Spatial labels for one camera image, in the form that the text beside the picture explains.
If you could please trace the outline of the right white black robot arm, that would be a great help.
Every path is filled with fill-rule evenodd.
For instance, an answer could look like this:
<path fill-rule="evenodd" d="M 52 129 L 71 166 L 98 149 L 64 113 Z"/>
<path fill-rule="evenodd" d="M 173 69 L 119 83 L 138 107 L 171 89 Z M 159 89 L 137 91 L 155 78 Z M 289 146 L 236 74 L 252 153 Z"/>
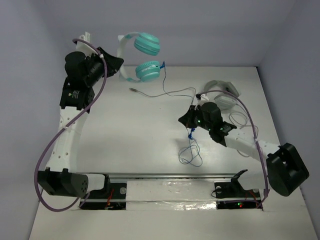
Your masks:
<path fill-rule="evenodd" d="M 214 142 L 260 161 L 268 185 L 281 196 L 288 197 L 310 176 L 294 145 L 277 145 L 247 135 L 224 121 L 220 109 L 213 102 L 191 105 L 178 121 L 189 129 L 202 128 L 208 131 Z"/>

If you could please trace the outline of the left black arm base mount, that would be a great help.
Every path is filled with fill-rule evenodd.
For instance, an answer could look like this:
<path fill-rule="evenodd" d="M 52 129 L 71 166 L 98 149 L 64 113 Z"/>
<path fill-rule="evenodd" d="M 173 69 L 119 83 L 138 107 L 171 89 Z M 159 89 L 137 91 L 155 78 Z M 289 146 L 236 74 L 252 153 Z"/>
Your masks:
<path fill-rule="evenodd" d="M 109 178 L 107 186 L 80 200 L 81 210 L 126 210 L 127 180 Z"/>

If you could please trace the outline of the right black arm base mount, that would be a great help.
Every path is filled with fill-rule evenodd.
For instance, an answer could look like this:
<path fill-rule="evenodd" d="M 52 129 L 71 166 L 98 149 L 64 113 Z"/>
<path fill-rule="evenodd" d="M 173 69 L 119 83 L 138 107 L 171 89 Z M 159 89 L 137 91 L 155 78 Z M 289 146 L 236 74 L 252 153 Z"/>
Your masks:
<path fill-rule="evenodd" d="M 241 170 L 230 181 L 215 182 L 211 196 L 217 200 L 218 210 L 262 209 L 259 190 L 245 190 L 239 183 L 239 178 L 247 172 Z"/>

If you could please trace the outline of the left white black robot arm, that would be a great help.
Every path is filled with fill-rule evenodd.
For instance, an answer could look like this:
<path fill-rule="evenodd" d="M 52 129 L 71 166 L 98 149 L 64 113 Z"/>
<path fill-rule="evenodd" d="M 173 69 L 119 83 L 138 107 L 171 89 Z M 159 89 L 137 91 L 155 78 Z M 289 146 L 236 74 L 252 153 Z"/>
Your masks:
<path fill-rule="evenodd" d="M 112 77 L 124 60 L 112 56 L 98 47 L 97 53 L 85 55 L 74 51 L 65 57 L 66 78 L 60 98 L 59 136 L 44 170 L 35 174 L 35 182 L 49 195 L 83 198 L 94 190 L 100 197 L 111 193 L 111 184 L 105 174 L 96 174 L 94 186 L 89 176 L 78 173 L 77 153 L 92 104 L 97 100 L 93 86 L 100 80 Z"/>

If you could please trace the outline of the teal white cat-ear headphones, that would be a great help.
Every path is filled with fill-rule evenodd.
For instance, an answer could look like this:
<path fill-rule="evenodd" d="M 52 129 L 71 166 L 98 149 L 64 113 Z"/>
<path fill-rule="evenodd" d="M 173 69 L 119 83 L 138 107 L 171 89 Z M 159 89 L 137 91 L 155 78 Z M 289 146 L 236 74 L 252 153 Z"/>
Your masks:
<path fill-rule="evenodd" d="M 119 76 L 128 82 L 150 82 L 160 76 L 162 64 L 155 59 L 160 40 L 146 32 L 132 31 L 117 36 L 116 56 L 123 60 Z"/>

